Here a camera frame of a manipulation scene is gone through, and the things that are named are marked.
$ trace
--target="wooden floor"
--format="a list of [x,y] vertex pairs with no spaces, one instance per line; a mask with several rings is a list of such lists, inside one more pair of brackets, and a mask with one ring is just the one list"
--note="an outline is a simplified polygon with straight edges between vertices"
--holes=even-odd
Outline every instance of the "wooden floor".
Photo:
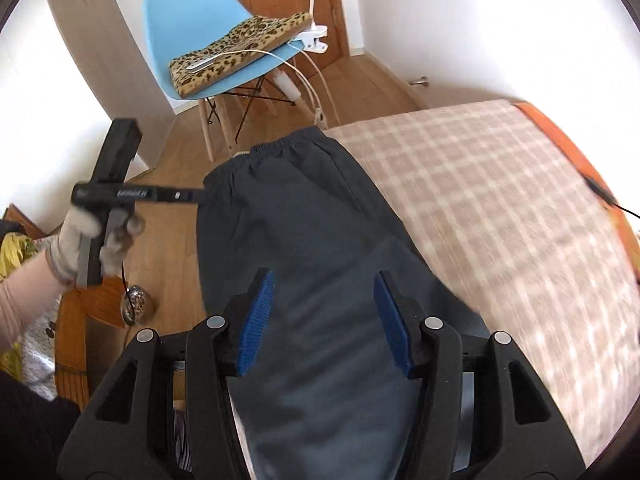
[[[405,90],[366,56],[340,59],[322,73],[344,124],[418,109]],[[311,83],[320,94],[329,125],[335,126],[322,82],[316,75]],[[239,137],[240,150],[309,126],[295,107],[280,103],[275,106],[275,117],[262,103],[252,110]],[[237,115],[234,120],[238,124],[240,110],[232,98],[228,108]],[[225,159],[222,132],[212,128],[212,140],[216,164],[221,164]],[[178,116],[158,167],[136,182],[201,187],[214,166],[207,158],[198,109],[191,108]],[[125,266],[127,281],[142,286],[156,300],[158,309],[145,324],[161,335],[190,330],[204,318],[196,256],[196,206],[141,203],[137,212],[146,219],[146,232],[133,247]],[[129,338],[138,330],[132,330]]]

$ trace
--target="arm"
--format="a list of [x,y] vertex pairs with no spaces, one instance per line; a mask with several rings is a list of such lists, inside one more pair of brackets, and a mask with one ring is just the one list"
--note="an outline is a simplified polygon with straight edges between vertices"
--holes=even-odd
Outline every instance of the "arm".
[[[145,223],[132,216],[126,226],[113,231],[100,250],[102,270],[107,274],[120,272],[133,238],[142,234]],[[0,282],[0,352],[11,348],[18,336],[56,298],[71,288],[78,275],[80,239],[100,234],[100,223],[87,211],[71,208],[46,253],[27,261]]]
[[27,325],[50,309],[66,289],[44,253],[0,282],[0,352],[9,350]]

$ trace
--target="leopard print cushion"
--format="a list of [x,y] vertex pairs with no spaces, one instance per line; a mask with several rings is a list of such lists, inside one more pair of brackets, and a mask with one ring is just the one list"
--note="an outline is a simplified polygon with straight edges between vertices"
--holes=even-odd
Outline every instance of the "leopard print cushion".
[[258,52],[227,54],[214,60],[212,65],[199,72],[190,73],[188,66],[220,52],[255,48],[270,51],[294,38],[311,25],[308,12],[299,12],[290,18],[265,18],[252,16],[236,25],[231,31],[201,50],[194,50],[177,57],[169,63],[171,78],[180,97],[193,95],[216,81],[237,72],[255,59],[263,56]]

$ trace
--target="wrist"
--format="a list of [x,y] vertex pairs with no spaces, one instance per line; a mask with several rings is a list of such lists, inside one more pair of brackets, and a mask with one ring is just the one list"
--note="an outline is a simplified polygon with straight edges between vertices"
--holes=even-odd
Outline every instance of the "wrist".
[[57,237],[52,240],[49,247],[47,247],[46,257],[49,269],[58,282],[64,286],[74,286],[76,283],[76,274],[64,265],[64,258],[60,253]]

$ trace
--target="blue chair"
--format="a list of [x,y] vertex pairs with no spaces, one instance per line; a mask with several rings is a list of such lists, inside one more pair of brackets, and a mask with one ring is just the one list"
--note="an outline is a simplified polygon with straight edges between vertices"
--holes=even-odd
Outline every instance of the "blue chair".
[[[262,56],[238,72],[186,99],[181,98],[175,91],[169,72],[169,62],[182,54],[199,50],[212,41],[219,40],[233,27],[250,18],[252,14],[238,0],[144,0],[143,16],[152,71],[160,88],[173,99],[198,100],[207,154],[212,162],[214,157],[209,137],[207,100],[216,97],[216,114],[220,118],[228,148],[233,152],[236,132],[231,129],[225,104],[220,99],[220,95],[256,78],[261,78],[269,72],[277,76],[276,83],[280,78],[287,78],[278,70],[282,62],[271,56]],[[300,50],[303,47],[301,41],[293,44]],[[298,54],[298,51],[284,44],[274,49],[273,53],[287,60]],[[280,86],[280,89],[290,101],[301,107],[308,118],[312,119],[313,114],[302,100],[300,92],[292,93],[292,87],[295,88],[293,83]]]

